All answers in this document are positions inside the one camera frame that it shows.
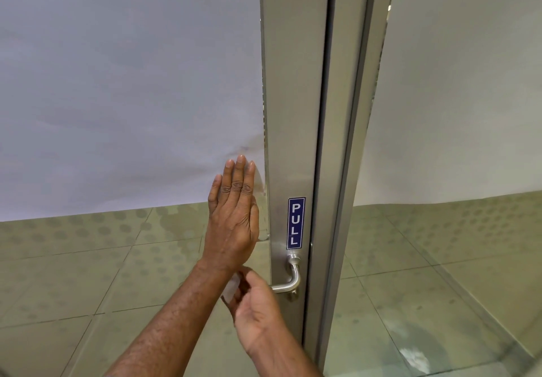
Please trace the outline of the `large white paper sheet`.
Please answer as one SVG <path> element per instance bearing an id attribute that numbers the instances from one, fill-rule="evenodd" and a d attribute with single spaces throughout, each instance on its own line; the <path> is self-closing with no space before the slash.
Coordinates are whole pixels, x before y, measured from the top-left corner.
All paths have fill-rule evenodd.
<path id="1" fill-rule="evenodd" d="M 261 0 L 0 0 L 0 222 L 265 186 Z"/>
<path id="2" fill-rule="evenodd" d="M 542 0 L 391 0 L 354 205 L 542 190 Z"/>

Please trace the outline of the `aluminium framed glass door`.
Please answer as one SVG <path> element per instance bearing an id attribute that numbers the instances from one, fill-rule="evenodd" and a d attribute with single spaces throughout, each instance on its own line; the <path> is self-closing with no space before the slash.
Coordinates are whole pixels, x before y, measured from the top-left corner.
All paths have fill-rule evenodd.
<path id="1" fill-rule="evenodd" d="M 247 265 L 303 337 L 328 0 L 261 0 L 265 186 Z M 287 250 L 288 199 L 305 197 L 302 248 Z M 207 200 L 0 222 L 0 377 L 101 377 L 202 257 Z"/>

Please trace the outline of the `glass side panel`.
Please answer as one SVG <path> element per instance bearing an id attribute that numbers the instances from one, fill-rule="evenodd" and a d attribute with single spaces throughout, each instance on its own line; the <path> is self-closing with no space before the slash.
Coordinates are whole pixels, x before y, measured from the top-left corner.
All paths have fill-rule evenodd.
<path id="1" fill-rule="evenodd" d="M 542 368 L 542 190 L 353 204 L 325 377 Z"/>

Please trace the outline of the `person's right hand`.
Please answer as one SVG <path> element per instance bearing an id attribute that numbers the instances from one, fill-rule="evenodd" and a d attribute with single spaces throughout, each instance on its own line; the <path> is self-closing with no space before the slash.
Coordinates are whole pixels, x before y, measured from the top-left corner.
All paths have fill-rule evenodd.
<path id="1" fill-rule="evenodd" d="M 273 291 L 271 294 L 241 294 L 238 289 L 231 304 L 225 305 L 232 315 L 237 336 L 245 351 L 268 330 L 287 329 L 290 332 Z"/>

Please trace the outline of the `person's right forearm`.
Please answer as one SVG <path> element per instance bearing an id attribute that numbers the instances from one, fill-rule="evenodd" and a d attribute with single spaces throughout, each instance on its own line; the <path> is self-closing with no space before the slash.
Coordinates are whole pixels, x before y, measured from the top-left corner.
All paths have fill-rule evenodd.
<path id="1" fill-rule="evenodd" d="M 324 377 L 287 329 L 262 333 L 246 352 L 259 377 Z"/>

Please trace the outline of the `blue door sign sticker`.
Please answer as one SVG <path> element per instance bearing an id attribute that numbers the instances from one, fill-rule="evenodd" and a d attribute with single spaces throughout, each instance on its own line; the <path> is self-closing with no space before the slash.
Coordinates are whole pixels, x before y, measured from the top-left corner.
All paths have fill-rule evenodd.
<path id="1" fill-rule="evenodd" d="M 302 248 L 305 197 L 288 199 L 287 250 Z"/>

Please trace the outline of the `aluminium door frame post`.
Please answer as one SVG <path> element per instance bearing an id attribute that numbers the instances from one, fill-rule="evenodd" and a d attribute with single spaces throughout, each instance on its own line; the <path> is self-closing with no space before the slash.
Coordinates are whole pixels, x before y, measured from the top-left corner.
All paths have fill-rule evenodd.
<path id="1" fill-rule="evenodd" d="M 324 371 L 391 0 L 332 0 L 303 346 Z"/>

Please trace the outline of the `person's left hand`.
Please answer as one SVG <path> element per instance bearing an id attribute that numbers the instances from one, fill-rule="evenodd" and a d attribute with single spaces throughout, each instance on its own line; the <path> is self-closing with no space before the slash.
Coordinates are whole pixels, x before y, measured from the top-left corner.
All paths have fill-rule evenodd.
<path id="1" fill-rule="evenodd" d="M 203 260 L 227 278 L 245 264 L 255 244 L 250 239 L 250 207 L 256 167 L 247 161 L 244 190 L 235 190 L 235 162 L 228 160 L 222 173 L 222 201 L 209 209 Z"/>

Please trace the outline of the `small white tape piece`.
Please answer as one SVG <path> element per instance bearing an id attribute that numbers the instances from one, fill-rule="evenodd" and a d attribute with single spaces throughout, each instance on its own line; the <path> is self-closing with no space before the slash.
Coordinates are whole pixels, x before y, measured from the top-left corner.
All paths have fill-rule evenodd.
<path id="1" fill-rule="evenodd" d="M 235 272 L 232 278 L 227 282 L 221 298 L 224 300 L 225 304 L 231 304 L 232 300 L 235 297 L 236 292 L 239 289 L 242 277 L 238 272 Z"/>

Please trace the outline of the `person's left forearm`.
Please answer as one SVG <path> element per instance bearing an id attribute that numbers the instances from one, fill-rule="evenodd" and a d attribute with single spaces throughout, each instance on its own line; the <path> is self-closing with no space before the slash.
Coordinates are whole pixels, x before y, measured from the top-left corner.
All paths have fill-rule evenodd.
<path id="1" fill-rule="evenodd" d="M 104 377 L 183 377 L 213 308 L 240 266 L 199 260 Z"/>

